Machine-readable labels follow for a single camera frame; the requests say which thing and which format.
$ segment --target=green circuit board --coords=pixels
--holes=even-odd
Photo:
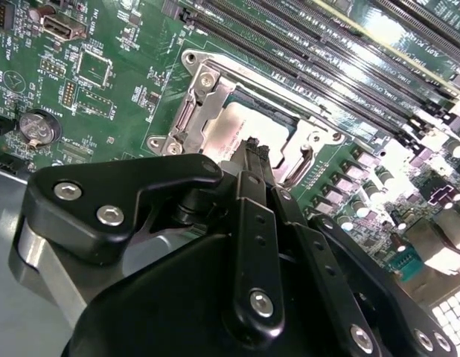
[[[0,26],[0,115],[18,120],[30,109],[41,109],[62,129],[59,140],[37,148],[18,130],[0,136],[0,152],[26,160],[31,172],[155,155],[147,138],[168,134],[192,81],[181,60],[186,49],[226,54],[280,83],[325,109],[330,122],[375,155],[423,103],[443,106],[460,95],[460,86],[451,82],[460,77],[460,63],[369,0],[324,3],[334,13],[321,1],[299,0],[5,3],[13,11],[13,26]],[[34,21],[31,12],[46,4],[56,11],[52,17],[84,26],[84,36],[62,41],[45,30],[43,21]],[[447,15],[455,2],[447,2],[445,10],[438,4],[424,6],[455,24]],[[172,16],[168,8],[182,13]],[[183,13],[198,13],[200,22],[186,22]],[[456,16],[454,27],[460,31],[460,5]],[[347,19],[381,42],[363,36]],[[275,63],[281,67],[275,70]],[[348,138],[321,150],[293,188],[303,208],[313,205],[357,147]]]

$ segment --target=metal linkage arm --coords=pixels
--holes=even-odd
[[[393,356],[456,356],[442,328],[334,220],[316,215],[308,225],[328,241],[354,294],[368,307],[371,327]]]

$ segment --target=black connector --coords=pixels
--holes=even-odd
[[[7,134],[15,130],[16,123],[14,120],[10,120],[0,115],[0,136]]]
[[[429,205],[440,204],[444,209],[451,208],[454,202],[460,200],[460,192],[435,171],[422,184],[420,193]]]
[[[12,30],[15,21],[15,5],[4,0],[0,0],[0,28]]]
[[[15,176],[19,179],[27,180],[30,176],[28,165],[30,163],[16,156],[0,152],[0,171],[9,175]]]

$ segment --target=ram slot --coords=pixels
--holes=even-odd
[[[274,48],[277,48],[282,53],[286,53],[289,57],[296,59],[298,62],[311,64],[312,66],[308,66],[307,68],[309,70],[313,70],[313,73],[314,71],[317,71],[317,68],[312,68],[313,65],[320,67],[322,70],[326,71],[326,73],[331,71],[338,71],[339,74],[345,78],[345,80],[336,79],[335,76],[331,76],[331,79],[344,87],[344,91],[348,92],[349,95],[352,94],[352,100],[357,99],[358,97],[360,99],[359,102],[362,102],[360,105],[370,108],[370,110],[377,115],[382,115],[386,120],[394,120],[400,125],[406,123],[410,119],[410,116],[406,118],[402,117],[403,113],[400,113],[400,110],[391,109],[391,107],[393,107],[393,103],[391,103],[386,97],[376,93],[369,87],[364,88],[361,83],[356,83],[353,80],[347,78],[338,68],[316,58],[315,54],[311,53],[307,48],[297,46],[294,42],[288,40],[288,38],[285,36],[281,35],[273,29],[268,28],[258,20],[254,20],[250,15],[228,3],[226,0],[210,0],[210,2],[220,8],[222,11],[219,11],[212,5],[206,6],[206,10],[217,14],[221,19],[225,19],[226,17],[231,16],[231,20],[235,24],[245,28],[247,31],[253,30],[254,32],[255,30],[258,30],[259,34],[255,34],[255,36],[261,36],[263,41],[266,43],[271,43]],[[357,91],[360,91],[360,93],[355,93],[351,90],[351,87]]]
[[[246,3],[251,5],[254,9],[258,10],[258,12],[264,14],[268,19],[271,19],[275,23],[283,26],[285,29],[287,29],[289,32],[297,34],[301,39],[305,41],[311,41],[315,46],[320,48],[324,53],[330,54],[333,58],[338,59],[341,63],[345,64],[346,66],[350,67],[356,67],[359,70],[361,70],[364,75],[370,79],[374,84],[379,86],[380,88],[384,88],[388,93],[390,93],[392,96],[395,96],[397,99],[405,102],[405,106],[399,105],[398,103],[394,102],[393,100],[390,100],[387,102],[388,98],[382,96],[380,93],[376,92],[373,90],[372,87],[370,87],[368,84],[365,83],[360,83],[361,88],[359,88],[361,91],[364,91],[367,95],[370,96],[375,96],[381,103],[388,105],[392,107],[392,110],[395,111],[403,111],[405,113],[412,113],[412,110],[409,108],[418,108],[421,105],[423,105],[427,99],[421,99],[421,97],[417,95],[410,95],[409,92],[404,92],[400,86],[394,83],[387,83],[385,81],[386,76],[380,76],[375,74],[373,71],[371,71],[371,66],[366,66],[364,63],[360,60],[359,57],[353,56],[352,54],[348,53],[347,51],[344,51],[332,44],[325,45],[321,43],[320,41],[317,41],[313,37],[309,36],[306,32],[301,30],[300,28],[297,28],[293,25],[291,25],[286,19],[282,19],[281,17],[276,16],[274,13],[269,12],[266,10],[264,7],[260,6],[259,4],[256,4],[252,0],[246,0]],[[270,1],[266,3],[266,6],[271,6]],[[318,57],[312,57],[312,61],[317,62],[319,65],[325,66],[325,69],[331,70],[336,72],[339,76],[347,77],[345,73],[342,72],[340,68],[337,68],[335,65],[332,65],[330,61],[328,63],[322,62],[322,60]]]
[[[431,30],[430,28],[419,22],[417,19],[414,19],[404,10],[392,4],[389,0],[371,0],[371,2],[374,3],[381,10],[386,11],[386,13],[389,16],[399,21],[399,23],[406,26],[408,29],[414,31],[420,37],[422,37],[429,43],[434,44],[435,47],[442,50],[445,54],[447,54],[460,65],[460,48],[457,48],[456,45],[454,45],[451,42],[448,42],[438,33]]]
[[[344,112],[347,112],[353,117],[360,118],[362,121],[370,123],[384,134],[396,136],[401,133],[401,129],[397,125],[387,122],[365,108],[354,105],[353,102],[346,100],[330,87],[314,80],[313,78],[309,78],[306,74],[302,74],[299,70],[291,65],[288,65],[281,58],[266,52],[258,46],[255,46],[249,40],[238,36],[236,33],[232,33],[231,30],[216,23],[206,15],[194,13],[192,14],[190,20],[193,22],[195,28],[198,28],[206,33],[211,33],[215,36],[215,38],[218,38],[231,48],[235,48],[239,52],[243,52],[253,59],[264,61],[275,74],[293,79],[303,89],[332,102],[336,107],[340,108]]]
[[[247,3],[249,4],[254,4],[255,2],[256,1],[251,0],[247,1]],[[309,28],[303,25],[301,23],[301,19],[297,17],[297,15],[292,13],[288,8],[281,6],[281,4],[277,3],[276,1],[267,0],[258,2],[260,3],[260,9],[267,8],[271,10],[272,12],[274,12],[274,14],[280,16],[282,19],[285,19],[287,22],[292,22],[294,24],[294,27],[298,27],[301,31],[315,31],[314,28]],[[352,50],[352,54],[354,55],[354,57],[357,58],[357,62],[362,66],[365,66],[368,69],[368,71],[372,71],[381,80],[390,81],[393,86],[397,86],[400,89],[400,91],[403,91],[405,95],[410,96],[413,100],[419,101],[419,103],[425,102],[427,99],[429,99],[429,97],[438,98],[439,100],[442,100],[442,97],[438,93],[436,93],[438,87],[434,86],[432,83],[428,83],[423,77],[419,77],[417,74],[411,72],[407,67],[397,62],[395,59],[391,58],[386,53],[380,51],[378,48],[375,48],[373,43],[366,42],[365,40],[360,39],[359,37],[352,34],[346,28],[341,27],[339,24],[331,20],[330,16],[323,15],[322,13],[312,9],[307,5],[300,4],[296,0],[287,0],[287,3],[291,4],[294,7],[301,8],[301,10],[304,11],[307,15],[311,16],[312,19],[315,19],[318,22],[325,24],[325,26],[327,28],[330,28],[334,33],[337,33],[339,36],[346,38],[347,40],[351,41],[352,43],[355,43],[361,48],[366,49],[368,52],[375,55],[376,57],[379,57],[388,66],[396,70],[400,75],[408,79],[411,83],[414,83],[419,88],[425,89],[425,91],[429,92],[429,95],[422,95],[420,92],[414,91],[413,87],[411,87],[408,83],[406,83],[400,78],[388,74],[388,72],[384,71],[378,65],[367,65],[366,63],[364,63],[363,60],[359,58],[357,52],[354,52],[354,50]],[[333,46],[336,46],[340,51],[344,51],[348,54],[351,52],[351,49],[346,48],[341,42],[337,41],[332,37],[327,37],[326,40]]]
[[[437,16],[432,15],[422,6],[412,0],[392,0],[394,4],[405,10],[409,15],[431,28],[447,41],[460,47],[460,33],[454,28],[441,21]]]

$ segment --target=mounting screw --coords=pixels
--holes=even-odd
[[[212,88],[215,85],[215,78],[211,73],[202,73],[200,75],[200,84],[204,88]]]
[[[273,315],[273,303],[264,292],[251,293],[250,304],[255,312],[263,318],[269,318]]]
[[[167,152],[171,155],[180,155],[182,154],[182,147],[177,143],[171,143],[167,147]]]
[[[210,173],[216,173],[217,171],[217,168],[215,167],[215,165],[211,164],[210,162],[202,161],[202,166],[204,169],[206,169]]]
[[[374,351],[374,344],[372,343],[371,338],[367,332],[359,326],[351,326],[351,337],[354,342],[356,342],[356,345],[368,355]]]
[[[450,344],[448,343],[448,341],[445,339],[444,336],[442,336],[438,332],[434,332],[433,335],[435,336],[435,339],[437,340],[437,342],[438,342],[438,344],[440,345],[441,348],[443,348],[447,352],[451,351],[452,347],[450,346]]]
[[[104,225],[111,225],[112,227],[117,227],[124,221],[123,211],[115,206],[106,205],[101,207],[97,213],[96,217],[99,222]]]
[[[159,142],[152,136],[147,138],[146,144],[147,144],[147,147],[151,150],[157,149],[159,147]]]
[[[291,201],[291,194],[288,191],[281,190],[281,195],[283,196],[284,199],[287,199],[288,201]]]
[[[61,182],[54,187],[53,191],[59,199],[65,201],[74,201],[83,195],[83,191],[76,184],[72,184],[71,182]]]
[[[415,337],[417,338],[418,342],[427,350],[432,352],[433,351],[433,343],[430,339],[421,332],[419,329],[414,329]]]

